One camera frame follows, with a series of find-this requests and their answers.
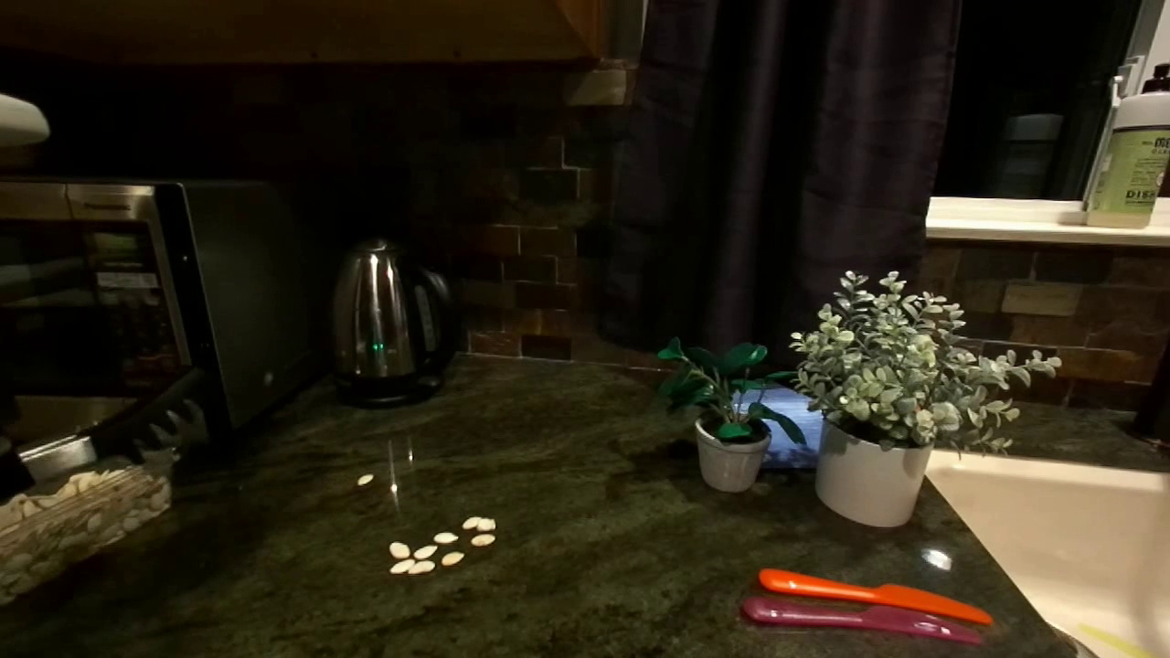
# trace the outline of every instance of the wicker basket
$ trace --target wicker basket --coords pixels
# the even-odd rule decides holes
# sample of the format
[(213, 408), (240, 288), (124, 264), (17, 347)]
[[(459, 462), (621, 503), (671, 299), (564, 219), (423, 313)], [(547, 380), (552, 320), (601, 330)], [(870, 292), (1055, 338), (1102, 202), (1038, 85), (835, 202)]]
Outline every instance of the wicker basket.
[(170, 506), (159, 471), (100, 459), (0, 503), (0, 605)]

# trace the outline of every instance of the stainless steel kettle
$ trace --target stainless steel kettle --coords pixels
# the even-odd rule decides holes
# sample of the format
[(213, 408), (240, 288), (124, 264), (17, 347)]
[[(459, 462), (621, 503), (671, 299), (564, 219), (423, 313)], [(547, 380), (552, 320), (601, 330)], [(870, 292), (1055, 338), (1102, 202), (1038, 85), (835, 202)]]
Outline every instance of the stainless steel kettle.
[(442, 275), (390, 241), (357, 243), (334, 288), (334, 367), (357, 405), (429, 399), (454, 355), (454, 303)]

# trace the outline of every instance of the backsplash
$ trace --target backsplash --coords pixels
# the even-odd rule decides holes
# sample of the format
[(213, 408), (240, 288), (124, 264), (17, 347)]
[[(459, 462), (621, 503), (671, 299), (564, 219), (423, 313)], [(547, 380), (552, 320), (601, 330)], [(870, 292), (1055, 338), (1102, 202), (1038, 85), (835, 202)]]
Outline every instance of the backsplash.
[(1063, 356), (1021, 399), (1132, 408), (1170, 338), (1163, 249), (933, 241), (920, 283), (964, 303), (970, 336), (991, 350)]
[[(53, 137), (0, 170), (292, 176), (351, 232), (454, 276), (465, 350), (653, 367), (597, 336), (621, 109), (567, 107), (564, 65), (77, 70), (0, 58)], [(933, 241), (920, 280), (986, 347), (1063, 355), (1028, 399), (1132, 405), (1170, 336), (1170, 264), (1142, 249)]]

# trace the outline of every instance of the potted plant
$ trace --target potted plant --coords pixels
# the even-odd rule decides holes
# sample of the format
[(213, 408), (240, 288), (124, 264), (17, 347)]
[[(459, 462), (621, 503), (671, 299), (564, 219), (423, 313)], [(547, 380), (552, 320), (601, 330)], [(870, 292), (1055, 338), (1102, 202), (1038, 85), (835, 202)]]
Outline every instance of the potted plant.
[(734, 344), (723, 355), (668, 338), (659, 350), (677, 372), (662, 382), (668, 408), (693, 413), (699, 471), (714, 491), (741, 493), (758, 481), (766, 449), (766, 419), (805, 443), (802, 426), (762, 402), (786, 372), (764, 372), (764, 344)]
[(826, 413), (814, 493), (846, 517), (910, 517), (933, 445), (1007, 449), (1021, 415), (1010, 392), (1061, 356), (976, 355), (960, 344), (960, 305), (905, 292), (891, 269), (877, 283), (846, 269), (810, 333), (793, 333), (798, 392)]

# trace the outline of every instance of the green leaves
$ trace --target green leaves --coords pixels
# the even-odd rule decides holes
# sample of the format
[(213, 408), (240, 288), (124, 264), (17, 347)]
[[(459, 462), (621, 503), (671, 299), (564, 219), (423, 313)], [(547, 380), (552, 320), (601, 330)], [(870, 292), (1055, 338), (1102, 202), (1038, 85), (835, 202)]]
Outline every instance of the green leaves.
[(709, 405), (718, 399), (718, 382), (685, 367), (662, 382), (662, 399), (671, 413), (685, 405)]
[(758, 432), (751, 423), (734, 423), (734, 419), (723, 419), (714, 436), (721, 443), (751, 443), (751, 437), (758, 437)]
[(730, 350), (723, 350), (721, 372), (723, 372), (723, 376), (746, 376), (746, 372), (754, 372), (764, 356), (766, 356), (766, 347), (764, 347), (764, 344), (734, 344)]
[(704, 347), (687, 347), (685, 338), (668, 338), (659, 350), (659, 363), (677, 363), (680, 367), (659, 386), (664, 399), (664, 408), (699, 408), (699, 415), (704, 419), (709, 436), (718, 436), (721, 443), (751, 443), (762, 437), (762, 419), (776, 419), (786, 426), (786, 436), (793, 436), (798, 443), (805, 443), (802, 426), (754, 402), (738, 402), (738, 394), (746, 392), (762, 392), (770, 382), (788, 382), (793, 372), (762, 372), (766, 363), (766, 347), (764, 344), (734, 344), (721, 355), (704, 350)]
[(964, 310), (946, 294), (910, 292), (891, 269), (877, 280), (846, 269), (810, 333), (793, 333), (798, 380), (829, 419), (933, 445), (1002, 445), (1015, 419), (1011, 382), (1052, 376), (1061, 356), (976, 355), (960, 338)]

